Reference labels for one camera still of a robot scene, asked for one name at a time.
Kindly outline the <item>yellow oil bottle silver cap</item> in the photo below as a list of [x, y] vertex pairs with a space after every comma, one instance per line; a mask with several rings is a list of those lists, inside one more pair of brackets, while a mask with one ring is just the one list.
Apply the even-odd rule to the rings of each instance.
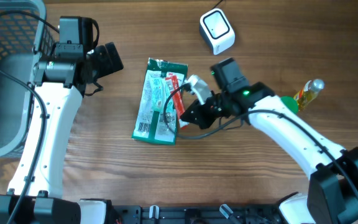
[[309, 80], [304, 87], [298, 91], [293, 99], [298, 105], [300, 111], [304, 110], [306, 106], [311, 103], [324, 89], [324, 82], [322, 79]]

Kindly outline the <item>red white tube package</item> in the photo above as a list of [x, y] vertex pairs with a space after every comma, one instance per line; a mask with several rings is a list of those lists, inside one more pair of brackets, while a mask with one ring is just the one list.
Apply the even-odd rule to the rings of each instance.
[[[179, 82], [178, 82], [178, 78], [176, 75], [174, 75], [173, 73], [169, 73], [167, 78], [165, 79], [166, 84], [167, 84], [167, 88], [169, 90], [169, 94], [172, 94], [175, 90], [177, 90], [180, 86], [179, 86]], [[179, 126], [181, 129], [185, 129], [189, 123], [186, 121], [183, 121], [180, 116], [185, 112], [185, 108], [183, 105], [183, 100], [181, 97], [180, 92], [176, 92], [173, 96], [172, 96], [172, 100], [173, 100], [173, 105], [175, 107], [175, 110], [177, 112], [177, 118], [178, 118], [178, 122], [179, 122]]]

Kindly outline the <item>teal toothbrush package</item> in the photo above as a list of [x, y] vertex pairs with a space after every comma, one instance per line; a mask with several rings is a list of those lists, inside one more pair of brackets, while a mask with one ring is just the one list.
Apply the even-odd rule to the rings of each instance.
[[150, 78], [150, 86], [152, 91], [152, 109], [162, 112], [166, 100], [166, 81], [164, 78]]

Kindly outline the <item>green 3M gloves package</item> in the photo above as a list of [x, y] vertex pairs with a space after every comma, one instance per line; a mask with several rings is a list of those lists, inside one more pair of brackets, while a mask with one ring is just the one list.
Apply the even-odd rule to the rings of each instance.
[[[174, 63], [166, 60], [149, 58], [140, 98], [139, 112], [132, 133], [132, 138], [153, 144], [174, 145], [177, 131], [177, 112], [173, 100], [165, 102], [162, 112], [152, 109], [152, 91], [150, 78], [166, 79], [169, 73], [177, 76], [181, 86], [186, 79], [188, 66], [183, 63]], [[166, 84], [166, 99], [169, 90]]]

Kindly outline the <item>Knorr jar green lid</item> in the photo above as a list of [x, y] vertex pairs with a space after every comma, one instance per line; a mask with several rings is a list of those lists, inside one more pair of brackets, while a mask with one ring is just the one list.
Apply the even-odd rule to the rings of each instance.
[[299, 112], [298, 103], [292, 97], [282, 96], [281, 101], [292, 113], [297, 114]]

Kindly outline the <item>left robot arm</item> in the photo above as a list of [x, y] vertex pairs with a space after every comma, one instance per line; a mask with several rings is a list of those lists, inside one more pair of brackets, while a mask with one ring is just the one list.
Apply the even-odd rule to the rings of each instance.
[[59, 40], [34, 63], [25, 88], [35, 98], [24, 151], [7, 192], [0, 194], [0, 223], [117, 223], [106, 199], [64, 200], [63, 163], [70, 130], [86, 86], [123, 69], [113, 43], [99, 45], [98, 23], [63, 16]]

